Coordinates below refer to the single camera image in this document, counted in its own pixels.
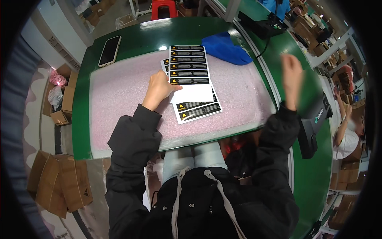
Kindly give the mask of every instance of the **pink foam sheet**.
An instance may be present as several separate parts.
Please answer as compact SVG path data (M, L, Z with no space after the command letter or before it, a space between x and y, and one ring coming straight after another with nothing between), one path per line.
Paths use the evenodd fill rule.
M93 158L111 156L107 142L119 117L133 115L142 103L150 76L161 70L168 51L129 58L100 68L90 77L89 125ZM207 56L211 81L223 112L179 125L175 112L163 100L159 150L196 144L257 128L275 113L275 107L253 62L237 66Z

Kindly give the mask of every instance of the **urevo logo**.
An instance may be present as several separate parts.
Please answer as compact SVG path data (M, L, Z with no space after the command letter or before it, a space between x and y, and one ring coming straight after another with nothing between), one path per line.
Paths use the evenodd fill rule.
M314 120L314 122L317 124L318 120L320 119L322 113L324 112L324 109L321 109L320 112L318 113L318 115L316 116L316 119Z

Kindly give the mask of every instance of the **smartphone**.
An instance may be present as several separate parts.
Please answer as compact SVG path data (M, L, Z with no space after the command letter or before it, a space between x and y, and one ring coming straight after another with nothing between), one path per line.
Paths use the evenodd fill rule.
M99 67L104 67L115 62L115 59L117 58L119 44L121 43L121 38L121 36L116 36L108 39L105 42L101 58L98 62Z

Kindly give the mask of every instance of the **hand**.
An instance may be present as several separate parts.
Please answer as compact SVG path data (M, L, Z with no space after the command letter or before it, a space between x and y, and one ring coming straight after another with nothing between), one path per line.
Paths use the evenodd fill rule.
M350 114L351 114L351 111L352 111L351 105L347 104L346 107L345 107L345 111L346 111L345 119L348 120L350 118Z
M150 77L149 87L147 88L142 106L154 111L159 103L169 96L171 92L178 91L182 88L182 86L170 84L166 73L160 70Z
M295 56L289 54L281 55L281 64L283 68L285 106L289 110L296 111L303 79L303 68L300 61Z
M342 100L340 92L338 90L334 89L334 95L337 97L337 100Z

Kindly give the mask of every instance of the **person in blue shirt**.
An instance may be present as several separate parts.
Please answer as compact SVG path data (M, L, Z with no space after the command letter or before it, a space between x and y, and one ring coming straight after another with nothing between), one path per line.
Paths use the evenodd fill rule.
M269 11L275 13L276 10L276 0L258 0L259 3L263 4ZM277 17L282 21L285 19L285 14L290 11L289 1L282 0L282 4L277 7Z

